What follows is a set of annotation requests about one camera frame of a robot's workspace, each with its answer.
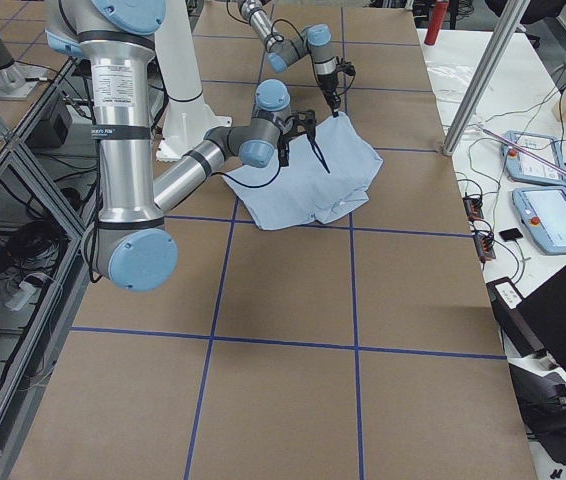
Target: office chair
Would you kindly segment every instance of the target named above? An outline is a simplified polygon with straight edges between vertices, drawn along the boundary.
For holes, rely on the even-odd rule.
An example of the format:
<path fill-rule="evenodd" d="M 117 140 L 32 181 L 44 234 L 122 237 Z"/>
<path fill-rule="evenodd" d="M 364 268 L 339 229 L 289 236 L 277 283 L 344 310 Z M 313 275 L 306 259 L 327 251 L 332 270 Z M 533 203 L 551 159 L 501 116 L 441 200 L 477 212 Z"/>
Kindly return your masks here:
<path fill-rule="evenodd" d="M 497 16 L 501 16 L 507 0 L 485 0 L 485 4 Z M 558 17 L 566 4 L 566 0 L 532 0 L 525 10 L 521 23 L 530 25 L 547 17 Z M 534 48 L 539 48 L 541 38 L 527 34 Z"/>

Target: white cloth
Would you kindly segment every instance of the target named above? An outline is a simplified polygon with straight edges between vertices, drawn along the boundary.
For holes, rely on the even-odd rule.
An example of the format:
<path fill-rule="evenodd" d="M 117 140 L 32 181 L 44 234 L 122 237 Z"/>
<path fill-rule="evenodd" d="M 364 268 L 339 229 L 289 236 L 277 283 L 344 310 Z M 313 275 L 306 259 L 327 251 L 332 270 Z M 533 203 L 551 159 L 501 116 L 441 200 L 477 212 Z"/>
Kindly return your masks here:
<path fill-rule="evenodd" d="M 331 173 L 318 161 L 304 136 L 290 142 L 290 166 L 263 188 L 242 187 L 225 178 L 262 230 L 303 225 L 318 220 L 330 223 L 366 203 L 365 193 L 383 159 L 358 136 L 347 115 L 330 117 L 316 128 Z M 275 154 L 265 168 L 243 166 L 231 175 L 247 185 L 261 185 L 278 169 Z"/>

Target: light blue towel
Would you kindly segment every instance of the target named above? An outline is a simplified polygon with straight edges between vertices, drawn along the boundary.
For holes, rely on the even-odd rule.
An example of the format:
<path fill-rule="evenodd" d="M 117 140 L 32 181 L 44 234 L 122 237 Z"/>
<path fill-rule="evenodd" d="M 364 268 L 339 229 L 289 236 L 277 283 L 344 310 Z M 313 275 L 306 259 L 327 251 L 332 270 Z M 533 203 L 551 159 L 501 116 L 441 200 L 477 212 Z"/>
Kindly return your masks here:
<path fill-rule="evenodd" d="M 344 113 L 316 128 L 316 143 L 331 173 L 312 152 L 305 136 L 290 142 L 290 166 L 264 188 L 249 189 L 229 179 L 227 184 L 243 201 L 262 230 L 303 225 L 318 220 L 330 223 L 366 203 L 365 193 L 383 159 L 358 136 Z M 247 185 L 261 185 L 278 169 L 276 154 L 265 168 L 241 167 L 231 175 Z"/>

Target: tablet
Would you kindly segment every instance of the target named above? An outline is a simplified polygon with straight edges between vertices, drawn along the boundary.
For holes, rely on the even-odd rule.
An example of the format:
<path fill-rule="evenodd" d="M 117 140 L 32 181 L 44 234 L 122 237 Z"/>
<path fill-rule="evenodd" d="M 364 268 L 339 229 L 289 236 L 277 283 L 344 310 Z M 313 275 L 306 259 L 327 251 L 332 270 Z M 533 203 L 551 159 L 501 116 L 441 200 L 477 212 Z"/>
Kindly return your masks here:
<path fill-rule="evenodd" d="M 512 191 L 514 208 L 541 250 L 566 254 L 566 188 L 530 187 Z"/>
<path fill-rule="evenodd" d="M 560 143 L 556 137 L 510 130 L 505 134 L 505 138 L 523 148 L 529 149 L 557 167 L 565 167 Z M 512 180 L 534 183 L 536 185 L 559 185 L 566 187 L 565 175 L 547 165 L 543 165 L 529 155 L 517 152 L 507 145 L 501 147 L 501 153 L 505 159 L 507 173 Z"/>

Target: white table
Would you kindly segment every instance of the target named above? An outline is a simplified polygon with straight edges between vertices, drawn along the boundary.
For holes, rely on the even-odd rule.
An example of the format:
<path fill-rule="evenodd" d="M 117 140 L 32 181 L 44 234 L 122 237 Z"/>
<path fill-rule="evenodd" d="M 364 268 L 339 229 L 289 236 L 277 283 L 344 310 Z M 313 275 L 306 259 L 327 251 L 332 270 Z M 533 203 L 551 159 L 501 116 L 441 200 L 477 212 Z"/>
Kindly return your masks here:
<path fill-rule="evenodd" d="M 443 125 L 450 125 L 458 109 L 460 99 L 466 90 L 471 74 L 475 70 L 483 51 L 489 41 L 489 32 L 441 31 L 434 46 L 424 45 L 425 31 L 419 30 L 419 38 L 433 90 L 437 95 L 437 105 Z M 446 78 L 445 73 L 452 74 Z M 530 133 L 554 135 L 561 138 L 561 123 L 554 118 L 552 107 L 558 102 L 559 94 L 555 93 L 547 103 L 527 113 L 510 114 L 496 117 L 493 115 L 506 112 L 524 111 L 541 103 L 548 94 L 555 92 L 554 83 L 545 70 L 524 34 L 515 34 L 505 52 L 488 89 L 486 90 L 475 117 L 471 123 L 482 123 L 490 130 L 502 134 L 507 130 L 521 130 Z M 494 192 L 495 182 L 472 171 L 468 149 L 476 140 L 487 138 L 478 129 L 470 127 L 454 153 L 453 161 L 459 178 L 467 175 L 483 188 L 484 192 Z M 499 144 L 495 141 L 481 140 L 471 149 L 472 165 L 475 170 L 499 178 L 503 161 L 499 153 Z M 566 161 L 566 141 L 563 143 L 563 155 Z M 466 190 L 468 182 L 461 182 L 460 189 Z M 517 287 L 523 295 L 528 295 L 545 282 L 566 264 L 566 255 L 544 255 L 532 242 L 525 229 L 520 225 L 518 216 L 512 207 L 510 192 L 512 189 L 527 184 L 512 182 L 503 175 L 500 194 L 484 197 L 483 211 L 486 220 L 494 227 L 494 231 L 517 227 L 524 238 L 519 240 L 526 261 L 525 275 Z M 474 185 L 467 186 L 468 193 L 477 193 Z M 504 276 L 512 276 L 516 262 L 503 247 L 496 245 L 497 259 L 487 262 L 483 275 L 486 282 Z M 510 362 L 535 371 L 540 375 L 543 371 L 538 362 L 531 359 L 516 358 L 519 355 L 510 345 L 506 345 L 506 353 Z M 539 479 L 547 479 L 554 469 L 562 468 L 561 478 L 566 479 L 566 466 L 554 463 L 545 450 L 536 442 L 530 443 Z"/>

